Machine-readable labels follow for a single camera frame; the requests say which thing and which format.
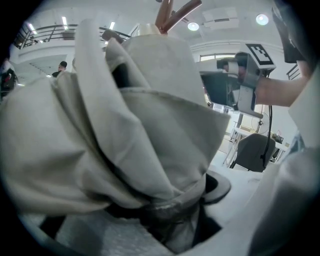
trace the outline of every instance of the human arm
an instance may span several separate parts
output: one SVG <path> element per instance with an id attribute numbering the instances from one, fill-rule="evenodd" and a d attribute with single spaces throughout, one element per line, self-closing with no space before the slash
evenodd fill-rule
<path id="1" fill-rule="evenodd" d="M 255 90 L 256 104 L 290 107 L 311 77 L 305 61 L 297 61 L 302 77 L 295 80 L 277 80 L 261 77 Z"/>

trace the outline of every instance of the cable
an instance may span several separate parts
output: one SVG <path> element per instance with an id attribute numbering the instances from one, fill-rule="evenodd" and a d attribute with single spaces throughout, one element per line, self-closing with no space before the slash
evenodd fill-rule
<path id="1" fill-rule="evenodd" d="M 131 32 L 131 34 L 130 34 L 131 37 L 132 37 L 132 34 L 137 30 L 138 27 L 139 27 L 139 25 L 136 26 L 136 28 Z"/>
<path id="2" fill-rule="evenodd" d="M 267 152 L 269 149 L 269 144 L 270 144 L 270 136 L 271 136 L 271 126 L 272 126 L 272 117 L 273 117 L 273 110 L 272 110 L 272 106 L 269 106 L 269 133 L 268 133 L 268 139 L 266 141 L 266 145 L 264 148 L 264 152 L 263 154 L 260 156 L 260 158 L 262 159 L 262 164 L 263 167 L 266 168 L 266 156 L 267 156 Z"/>

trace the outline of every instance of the ceiling light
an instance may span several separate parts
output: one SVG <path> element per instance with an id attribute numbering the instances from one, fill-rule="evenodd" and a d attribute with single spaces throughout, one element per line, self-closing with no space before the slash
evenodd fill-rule
<path id="1" fill-rule="evenodd" d="M 62 22 L 63 22 L 63 25 L 64 25 L 64 29 L 65 30 L 67 30 L 68 29 L 68 27 L 67 27 L 67 19 L 66 19 L 66 17 L 62 17 Z"/>
<path id="2" fill-rule="evenodd" d="M 188 24 L 188 29 L 190 29 L 191 31 L 197 31 L 199 29 L 199 25 L 195 22 L 190 22 Z"/>
<path id="3" fill-rule="evenodd" d="M 217 54 L 215 56 L 216 59 L 222 59 L 222 58 L 234 58 L 235 54 Z"/>
<path id="4" fill-rule="evenodd" d="M 33 34 L 37 34 L 37 31 L 35 30 L 34 26 L 32 26 L 31 23 L 29 23 L 29 28 L 32 30 Z"/>
<path id="5" fill-rule="evenodd" d="M 67 19 L 66 19 L 66 17 L 62 17 L 62 22 L 63 22 L 63 25 L 67 25 Z"/>
<path id="6" fill-rule="evenodd" d="M 34 31 L 34 30 L 35 30 L 34 26 L 32 26 L 32 24 L 31 24 L 31 23 L 29 23 L 29 28 L 30 28 L 32 31 Z"/>
<path id="7" fill-rule="evenodd" d="M 114 29 L 115 24 L 116 24 L 116 23 L 112 21 L 112 22 L 111 22 L 111 24 L 110 24 L 109 29 L 110 29 L 110 30 L 113 30 L 113 29 Z"/>
<path id="8" fill-rule="evenodd" d="M 269 22 L 269 18 L 264 15 L 264 14 L 259 14 L 256 18 L 255 18 L 256 23 L 258 23 L 259 25 L 267 25 Z"/>

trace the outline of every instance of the crumpled fabric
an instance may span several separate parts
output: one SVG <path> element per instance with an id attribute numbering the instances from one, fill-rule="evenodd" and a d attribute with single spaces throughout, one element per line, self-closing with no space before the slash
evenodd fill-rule
<path id="1" fill-rule="evenodd" d="M 39 79 L 3 102 L 7 189 L 23 212 L 143 207 L 150 222 L 173 225 L 170 249 L 185 251 L 229 116 L 206 106 L 186 42 L 162 35 L 122 45 L 111 39 L 103 59 L 95 27 L 84 20 L 77 28 L 77 74 Z M 183 241 L 172 242 L 182 233 Z"/>

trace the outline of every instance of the office chair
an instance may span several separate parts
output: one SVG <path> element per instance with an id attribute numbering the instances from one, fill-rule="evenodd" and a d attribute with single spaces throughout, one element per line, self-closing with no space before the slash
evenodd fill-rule
<path id="1" fill-rule="evenodd" d="M 248 171 L 260 173 L 264 171 L 265 167 L 261 155 L 263 155 L 265 151 L 267 140 L 268 137 L 258 133 L 253 133 L 240 140 L 236 159 L 232 162 L 230 168 L 233 169 L 237 164 L 247 168 Z M 270 138 L 269 148 L 265 157 L 266 164 L 270 161 L 275 148 L 276 142 Z"/>

